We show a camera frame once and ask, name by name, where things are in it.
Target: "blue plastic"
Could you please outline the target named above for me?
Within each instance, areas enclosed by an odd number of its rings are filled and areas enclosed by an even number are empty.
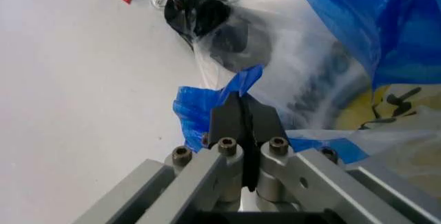
[[[441,83],[441,0],[307,0],[373,88]]]
[[[258,65],[239,72],[219,90],[180,87],[173,102],[173,111],[181,121],[185,145],[195,152],[202,148],[202,135],[210,127],[210,110],[222,105],[232,91],[238,91],[239,96],[247,93],[248,89],[262,76],[263,66]]]

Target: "white floor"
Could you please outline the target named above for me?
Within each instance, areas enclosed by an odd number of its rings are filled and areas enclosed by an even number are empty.
[[[70,223],[183,143],[193,52],[150,0],[0,0],[0,223]]]

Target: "transparent plastic wrap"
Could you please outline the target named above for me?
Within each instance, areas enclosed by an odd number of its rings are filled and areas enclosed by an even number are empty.
[[[166,20],[194,50],[204,86],[222,88],[235,73],[263,65],[249,93],[276,107],[286,129],[334,128],[341,110],[370,86],[306,0],[168,0],[167,6]]]
[[[370,130],[288,130],[297,152],[331,147],[350,165],[367,157],[441,200],[441,111],[420,106],[418,115]]]

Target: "black dark object inside bag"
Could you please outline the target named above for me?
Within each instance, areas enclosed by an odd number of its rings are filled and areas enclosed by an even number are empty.
[[[211,58],[232,72],[270,61],[264,22],[232,8],[227,0],[167,0],[164,17],[192,49],[193,42],[200,41],[209,47]]]

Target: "metal bolt head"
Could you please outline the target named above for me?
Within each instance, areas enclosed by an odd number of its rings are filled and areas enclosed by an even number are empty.
[[[217,143],[217,149],[219,152],[225,156],[232,156],[236,154],[236,148],[238,143],[234,138],[224,137],[219,140]]]
[[[322,147],[320,149],[320,152],[322,152],[322,154],[325,155],[334,164],[338,163],[338,154],[337,151],[335,151],[334,149],[330,147]]]
[[[186,146],[179,146],[173,150],[171,159],[177,166],[186,166],[192,160],[192,151]]]
[[[283,137],[271,138],[270,151],[276,155],[285,155],[288,152],[288,141]]]

